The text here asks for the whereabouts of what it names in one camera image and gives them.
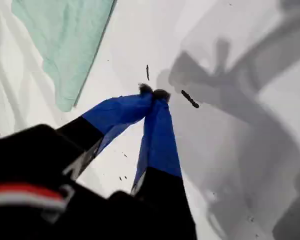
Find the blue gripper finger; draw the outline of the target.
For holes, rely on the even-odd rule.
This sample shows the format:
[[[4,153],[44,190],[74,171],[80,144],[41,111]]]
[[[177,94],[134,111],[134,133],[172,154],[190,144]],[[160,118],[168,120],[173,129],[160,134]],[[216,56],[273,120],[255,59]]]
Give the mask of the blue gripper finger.
[[[196,224],[182,178],[169,99],[163,89],[152,94],[132,194],[146,207],[146,226],[155,239],[195,240]]]
[[[104,100],[60,127],[58,133],[83,151],[62,173],[73,180],[77,179],[105,147],[130,125],[146,116],[153,100],[154,91],[142,83],[139,85],[139,94]]]

